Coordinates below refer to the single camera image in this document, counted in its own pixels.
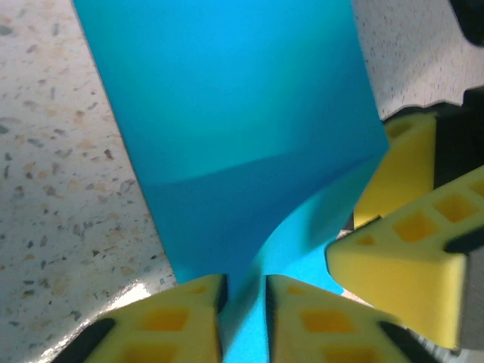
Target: foam block hole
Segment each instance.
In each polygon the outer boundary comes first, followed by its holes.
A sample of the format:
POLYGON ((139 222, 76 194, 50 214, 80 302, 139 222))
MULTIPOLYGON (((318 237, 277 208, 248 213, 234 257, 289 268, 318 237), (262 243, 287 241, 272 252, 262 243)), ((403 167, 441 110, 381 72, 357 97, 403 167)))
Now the foam block hole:
POLYGON ((120 363, 172 363, 178 347, 172 344, 133 344, 120 363))
POLYGON ((448 195, 444 199, 435 202, 433 207, 452 223, 460 222, 479 212, 479 209, 474 204, 460 194, 448 195))
POLYGON ((399 123, 394 126, 390 126, 386 130, 386 134, 388 135, 389 138, 398 138, 399 136, 405 134, 408 130, 411 129, 411 123, 406 122, 406 123, 399 123))
POLYGON ((475 191, 477 194, 480 194, 481 197, 484 197, 484 180, 480 180, 477 183, 472 184, 470 189, 475 191))
POLYGON ((325 363, 381 363, 377 350, 366 346, 328 346, 323 348, 325 363))
POLYGON ((361 246, 374 246, 375 245, 375 239, 372 236, 368 235, 368 236, 357 239, 356 244, 359 244, 361 246))
POLYGON ((415 212, 393 224, 393 230, 405 242, 415 243, 436 233, 439 228, 425 213, 415 212))
POLYGON ((187 308, 161 308, 148 312, 142 319, 143 330, 180 331, 188 320, 187 308))
POLYGON ((338 310, 305 310, 301 319, 312 333, 353 333, 356 331, 348 316, 338 310))
POLYGON ((287 288, 287 293, 292 293, 293 295, 304 295, 305 292, 302 291, 301 289, 294 287, 294 286, 289 286, 287 288))

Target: granite surface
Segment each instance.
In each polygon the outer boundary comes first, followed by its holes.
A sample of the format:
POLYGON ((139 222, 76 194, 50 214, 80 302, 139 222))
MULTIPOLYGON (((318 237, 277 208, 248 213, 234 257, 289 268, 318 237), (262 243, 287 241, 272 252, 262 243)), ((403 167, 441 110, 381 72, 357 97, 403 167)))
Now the granite surface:
MULTIPOLYGON (((353 6, 381 117, 484 84, 446 0, 353 6)), ((0 363, 174 284, 70 1, 2 0, 0 363)))

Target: yellow foam piece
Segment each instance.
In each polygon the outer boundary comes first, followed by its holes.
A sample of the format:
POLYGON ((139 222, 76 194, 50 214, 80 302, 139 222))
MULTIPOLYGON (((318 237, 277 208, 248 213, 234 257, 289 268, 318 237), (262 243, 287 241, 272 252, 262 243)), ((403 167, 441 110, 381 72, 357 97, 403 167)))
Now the yellow foam piece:
POLYGON ((386 216, 430 193, 436 145, 434 113, 415 113, 385 125, 389 150, 354 211, 355 227, 386 216))
POLYGON ((269 275, 271 363, 409 363, 378 323, 383 312, 282 275, 269 275))
POLYGON ((219 363, 223 275, 209 275, 109 312, 114 328, 85 363, 219 363))
POLYGON ((466 256, 445 245, 484 225, 484 166, 331 244, 331 276, 445 348, 458 347, 466 256))

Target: speckled countertop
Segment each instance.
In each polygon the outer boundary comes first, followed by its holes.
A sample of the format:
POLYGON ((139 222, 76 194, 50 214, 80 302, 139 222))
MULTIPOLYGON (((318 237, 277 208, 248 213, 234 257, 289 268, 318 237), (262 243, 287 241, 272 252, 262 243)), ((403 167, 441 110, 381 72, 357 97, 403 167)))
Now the speckled countertop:
MULTIPOLYGON (((355 0, 382 117, 484 84, 446 0, 355 0)), ((69 0, 0 2, 0 362, 176 284, 69 0)))

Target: curved blue paper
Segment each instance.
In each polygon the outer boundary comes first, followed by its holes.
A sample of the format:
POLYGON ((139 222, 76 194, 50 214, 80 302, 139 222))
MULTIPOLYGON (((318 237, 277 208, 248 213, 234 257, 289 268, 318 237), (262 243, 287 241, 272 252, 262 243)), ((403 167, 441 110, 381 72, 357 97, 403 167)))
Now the curved blue paper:
POLYGON ((178 281, 228 273, 225 361, 266 361, 256 282, 337 291, 321 244, 386 149, 349 1, 74 3, 178 281))

